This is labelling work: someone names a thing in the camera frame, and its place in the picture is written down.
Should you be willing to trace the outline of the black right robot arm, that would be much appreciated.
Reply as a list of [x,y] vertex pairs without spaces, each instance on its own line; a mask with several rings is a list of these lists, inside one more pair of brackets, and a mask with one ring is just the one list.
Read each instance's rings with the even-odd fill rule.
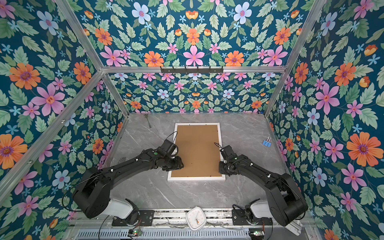
[[246,218],[250,223],[257,219],[270,218],[285,227],[299,220],[308,210],[299,187],[289,174],[277,174],[264,169],[245,155],[237,155],[231,146],[220,148],[223,161],[219,163],[222,175],[244,176],[266,193],[266,200],[256,199],[245,206]]

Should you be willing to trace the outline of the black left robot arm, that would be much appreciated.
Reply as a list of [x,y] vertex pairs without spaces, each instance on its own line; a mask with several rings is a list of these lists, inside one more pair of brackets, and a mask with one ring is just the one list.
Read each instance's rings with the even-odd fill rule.
[[139,221],[139,208],[129,199],[111,197],[111,190],[125,180],[152,169],[170,172],[184,167],[179,148],[170,140],[164,140],[156,149],[143,150],[138,156],[107,168],[87,170],[75,187],[72,198],[80,211],[89,219],[108,215],[123,220],[127,225]]

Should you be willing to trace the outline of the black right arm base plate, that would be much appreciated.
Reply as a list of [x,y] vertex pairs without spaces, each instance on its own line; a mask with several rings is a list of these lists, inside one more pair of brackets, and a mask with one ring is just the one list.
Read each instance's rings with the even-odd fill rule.
[[234,226],[272,226],[273,220],[271,218],[261,218],[249,221],[246,217],[245,211],[240,209],[232,209],[232,222]]

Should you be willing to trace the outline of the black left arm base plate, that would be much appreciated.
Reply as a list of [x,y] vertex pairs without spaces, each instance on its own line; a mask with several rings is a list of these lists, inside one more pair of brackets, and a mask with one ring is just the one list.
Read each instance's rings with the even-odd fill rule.
[[113,227],[149,227],[154,220],[154,210],[133,210],[127,218],[114,217]]

